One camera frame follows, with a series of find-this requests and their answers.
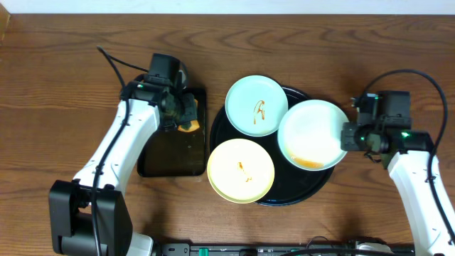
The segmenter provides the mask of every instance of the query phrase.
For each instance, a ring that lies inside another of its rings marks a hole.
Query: plate
[[[278,130],[288,110],[287,97],[274,80],[251,75],[238,80],[226,95],[226,115],[243,134],[260,137]]]
[[[341,130],[349,122],[339,107],[324,100],[293,106],[278,129],[278,145],[296,167],[320,171],[336,165],[347,151],[341,149]]]

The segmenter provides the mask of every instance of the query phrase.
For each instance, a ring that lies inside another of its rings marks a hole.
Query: orange sauce
[[[239,162],[238,164],[238,167],[237,167],[237,170],[243,172],[243,174],[246,176],[247,180],[246,182],[248,181],[252,181],[253,178],[251,177],[251,175],[249,173],[247,173],[244,169],[243,169],[243,165],[242,165],[242,162]]]
[[[255,109],[253,110],[253,123],[256,124],[256,115],[261,113],[262,120],[265,120],[265,110],[264,110],[265,101],[260,100],[256,103]]]
[[[322,163],[318,162],[313,162],[313,161],[308,161],[305,159],[300,159],[296,156],[291,156],[292,161],[296,162],[296,164],[302,166],[302,167],[307,167],[307,168],[321,168],[324,166]]]

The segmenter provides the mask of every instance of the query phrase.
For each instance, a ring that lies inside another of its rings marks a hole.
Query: orange object
[[[308,161],[305,159],[300,159],[296,156],[291,156],[292,161],[296,162],[298,165],[308,168],[321,168],[324,166],[322,163],[317,163],[313,161]]]
[[[196,99],[194,99],[194,102],[196,102],[196,109],[198,108],[198,101]],[[195,130],[199,129],[200,126],[199,126],[199,122],[198,120],[193,120],[191,121],[191,125],[189,128],[187,129],[184,129],[181,125],[179,125],[177,127],[177,131],[180,131],[180,132],[194,132]]]

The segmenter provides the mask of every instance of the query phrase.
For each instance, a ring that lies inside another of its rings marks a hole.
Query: wood grain
[[[349,99],[375,76],[424,70],[449,102],[438,157],[455,200],[454,32],[453,16],[15,15],[0,48],[0,254],[53,254],[48,191],[92,156],[118,104],[119,83],[96,45],[144,67],[152,53],[181,59],[193,86],[207,90],[210,124],[229,87],[246,75],[268,75],[354,118]],[[138,74],[120,71],[125,80]],[[411,90],[414,127],[436,135],[441,105],[428,82],[397,75],[376,86]],[[229,203],[206,175],[133,174],[126,201],[135,230],[160,242],[299,244],[315,235],[412,242],[387,171],[355,153],[294,206]]]

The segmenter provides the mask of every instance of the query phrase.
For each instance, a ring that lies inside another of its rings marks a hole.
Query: black cable
[[[112,59],[113,61],[117,61],[118,63],[123,64],[123,65],[125,65],[125,66],[127,66],[127,67],[136,68],[137,70],[141,70],[141,71],[144,71],[144,72],[146,72],[146,73],[149,72],[149,71],[148,71],[147,69],[145,69],[145,68],[141,68],[141,67],[138,67],[138,66],[136,66],[136,65],[132,65],[132,64],[126,63],[126,62],[124,62],[123,60],[119,60],[118,58],[116,58],[116,57],[114,57],[114,56],[111,56],[111,55],[110,55],[110,57],[111,57],[111,59]]]
[[[454,230],[452,229],[452,227],[450,226],[449,219],[447,218],[446,213],[444,212],[444,209],[442,208],[441,201],[439,200],[439,197],[437,195],[436,188],[434,187],[434,182],[433,182],[434,177],[433,177],[433,173],[432,173],[433,158],[434,158],[434,156],[436,156],[436,152],[437,152],[439,143],[441,142],[442,136],[444,135],[444,130],[446,129],[447,118],[449,116],[449,110],[448,110],[448,107],[447,107],[446,96],[444,95],[444,92],[442,91],[441,86],[439,86],[438,83],[430,75],[428,75],[426,73],[423,73],[422,71],[413,70],[413,69],[393,70],[393,71],[384,73],[384,74],[378,76],[377,78],[375,78],[373,81],[371,81],[370,84],[368,84],[367,87],[365,87],[362,95],[359,97],[357,102],[362,102],[363,98],[367,94],[367,91],[379,79],[384,78],[384,77],[386,77],[388,75],[393,75],[393,74],[398,74],[398,73],[412,73],[412,74],[421,75],[422,77],[426,78],[436,88],[436,90],[438,91],[439,96],[441,98],[441,101],[442,101],[442,107],[444,109],[444,114],[443,114],[443,117],[442,117],[441,129],[439,130],[438,137],[436,138],[436,141],[434,143],[434,148],[430,152],[430,155],[429,155],[428,165],[427,165],[427,180],[426,181],[428,181],[428,183],[429,183],[429,187],[430,187],[430,189],[432,191],[434,202],[436,203],[436,207],[438,208],[439,213],[441,214],[441,218],[444,221],[444,224],[446,226],[446,229],[449,232],[449,235],[450,235],[450,238],[451,238],[451,244],[453,245],[454,241],[455,241],[455,233],[454,233]]]
[[[112,62],[110,59],[110,56],[106,51],[101,47],[97,46],[97,49],[106,57],[107,61],[109,61],[109,64],[112,66],[114,69],[115,73],[117,74],[117,77],[119,78],[120,84],[122,84],[122,87],[125,86],[124,81],[122,76],[120,75],[120,72],[118,71],[117,67],[115,64]],[[92,201],[92,225],[93,225],[93,236],[95,237],[95,247],[97,251],[98,256],[102,256],[102,250],[101,250],[101,242],[100,242],[100,232],[98,230],[98,219],[97,219],[97,187],[98,187],[98,180],[100,179],[100,175],[102,173],[102,168],[105,164],[107,156],[109,156],[110,151],[115,145],[115,142],[118,140],[120,137],[120,134],[122,133],[123,129],[126,127],[128,124],[128,119],[129,119],[129,100],[125,100],[125,117],[122,121],[122,124],[117,131],[117,133],[114,135],[114,138],[112,138],[112,141],[109,143],[109,146],[107,146],[106,151],[102,155],[99,164],[95,168],[95,177],[93,178],[93,185],[92,185],[92,195],[90,196],[90,200]]]
[[[370,250],[357,250],[357,249],[346,249],[346,248],[328,248],[328,249],[305,249],[297,250],[295,252],[287,252],[280,256],[297,256],[297,255],[310,255],[310,254],[344,254],[344,255],[364,255],[364,256],[403,256],[389,252],[378,252]]]
[[[99,52],[101,52],[105,56],[107,62],[109,62],[109,64],[111,65],[112,69],[114,69],[115,75],[117,75],[117,77],[119,78],[119,81],[120,81],[120,84],[122,85],[122,88],[125,87],[125,81],[123,81],[122,75],[120,75],[119,70],[117,69],[115,64],[112,62],[111,55],[109,55],[109,53],[107,53],[101,46],[97,46],[97,49],[98,49]]]
[[[316,238],[322,238],[322,239],[325,239],[327,242],[330,242],[330,240],[329,240],[328,238],[326,238],[325,236],[323,236],[323,235],[317,235],[317,236],[313,237],[313,238],[306,244],[305,250],[308,250],[308,249],[310,248],[310,245],[312,244],[312,242],[313,242]]]

